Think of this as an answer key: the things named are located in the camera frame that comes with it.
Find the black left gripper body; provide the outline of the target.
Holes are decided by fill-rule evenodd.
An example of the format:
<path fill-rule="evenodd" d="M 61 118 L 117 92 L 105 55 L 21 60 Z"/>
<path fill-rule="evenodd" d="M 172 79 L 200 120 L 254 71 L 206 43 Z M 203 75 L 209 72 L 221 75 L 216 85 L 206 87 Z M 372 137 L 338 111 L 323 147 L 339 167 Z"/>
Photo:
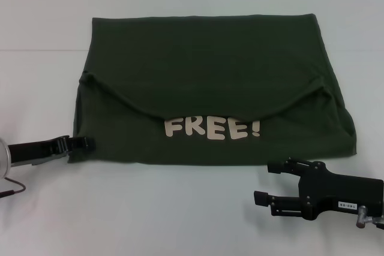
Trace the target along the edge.
<path fill-rule="evenodd" d="M 31 143 L 12 144 L 8 146 L 11 155 L 11 166 L 40 165 L 67 156 L 70 150 L 68 135 L 51 140 Z"/>

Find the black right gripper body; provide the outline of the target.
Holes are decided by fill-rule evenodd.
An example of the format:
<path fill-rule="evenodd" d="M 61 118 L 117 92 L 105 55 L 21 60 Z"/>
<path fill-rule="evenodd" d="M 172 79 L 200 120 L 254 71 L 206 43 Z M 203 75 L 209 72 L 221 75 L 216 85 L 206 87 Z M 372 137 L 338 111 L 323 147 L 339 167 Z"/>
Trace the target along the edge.
<path fill-rule="evenodd" d="M 321 213 L 336 211 L 357 215 L 361 206 L 366 215 L 383 214 L 383 181 L 330 172 L 324 163 L 304 168 L 299 180 L 301 216 L 315 220 Z"/>

